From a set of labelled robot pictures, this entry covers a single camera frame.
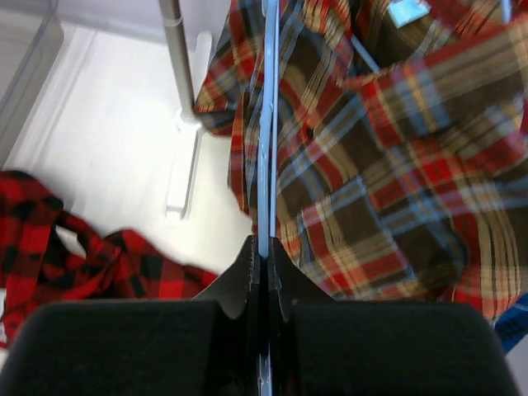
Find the blue fabric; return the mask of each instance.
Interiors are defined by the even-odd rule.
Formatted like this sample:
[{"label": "blue fabric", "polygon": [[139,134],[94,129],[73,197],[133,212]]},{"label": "blue fabric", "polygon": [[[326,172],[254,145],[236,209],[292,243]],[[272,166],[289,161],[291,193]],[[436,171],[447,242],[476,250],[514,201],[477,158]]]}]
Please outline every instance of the blue fabric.
[{"label": "blue fabric", "polygon": [[528,333],[528,293],[498,319],[495,331],[506,353],[524,338]]}]

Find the metal rod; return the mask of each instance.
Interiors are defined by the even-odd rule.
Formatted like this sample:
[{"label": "metal rod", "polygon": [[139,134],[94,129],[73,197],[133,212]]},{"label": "metal rod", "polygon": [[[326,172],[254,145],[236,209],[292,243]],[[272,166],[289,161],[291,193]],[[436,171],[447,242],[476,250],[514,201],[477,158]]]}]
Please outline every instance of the metal rod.
[{"label": "metal rod", "polygon": [[159,6],[162,9],[168,51],[171,55],[174,78],[180,94],[181,117],[183,120],[193,120],[192,107],[195,103],[195,95],[180,2],[179,0],[159,0]]}]

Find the red and black plaid shirt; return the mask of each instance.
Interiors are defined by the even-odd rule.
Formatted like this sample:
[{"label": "red and black plaid shirt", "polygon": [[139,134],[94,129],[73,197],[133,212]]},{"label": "red and black plaid shirt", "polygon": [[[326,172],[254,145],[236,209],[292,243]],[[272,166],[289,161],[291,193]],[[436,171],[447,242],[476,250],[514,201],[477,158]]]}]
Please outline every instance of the red and black plaid shirt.
[{"label": "red and black plaid shirt", "polygon": [[[469,303],[528,286],[528,16],[498,0],[280,1],[277,235],[338,298]],[[352,31],[383,67],[361,75]],[[195,111],[232,137],[229,185],[257,220],[261,2],[232,0]]]},{"label": "red and black plaid shirt", "polygon": [[[86,252],[72,254],[56,227],[73,231]],[[0,172],[0,287],[8,343],[42,304],[61,300],[189,299],[216,275],[162,256],[132,230],[100,238],[22,172]]]}]

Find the clothing tag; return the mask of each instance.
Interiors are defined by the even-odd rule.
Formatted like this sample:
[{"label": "clothing tag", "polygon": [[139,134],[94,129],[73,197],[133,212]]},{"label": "clothing tag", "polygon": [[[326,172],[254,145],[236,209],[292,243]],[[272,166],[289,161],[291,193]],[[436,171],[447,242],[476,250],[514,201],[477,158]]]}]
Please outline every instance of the clothing tag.
[{"label": "clothing tag", "polygon": [[400,28],[427,15],[431,6],[423,0],[393,0],[388,10],[394,25]]}]

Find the brown plaid shirt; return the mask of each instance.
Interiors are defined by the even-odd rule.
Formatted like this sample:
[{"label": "brown plaid shirt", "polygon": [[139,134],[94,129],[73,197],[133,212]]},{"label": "brown plaid shirt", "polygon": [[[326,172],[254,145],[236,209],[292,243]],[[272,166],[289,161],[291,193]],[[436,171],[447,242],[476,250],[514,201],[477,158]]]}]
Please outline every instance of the brown plaid shirt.
[{"label": "brown plaid shirt", "polygon": [[[281,0],[277,234],[338,298],[472,304],[495,319],[528,284],[528,17],[429,0]],[[231,136],[229,185],[257,220],[264,17],[232,0],[195,111]],[[354,32],[384,69],[360,74]]]}]

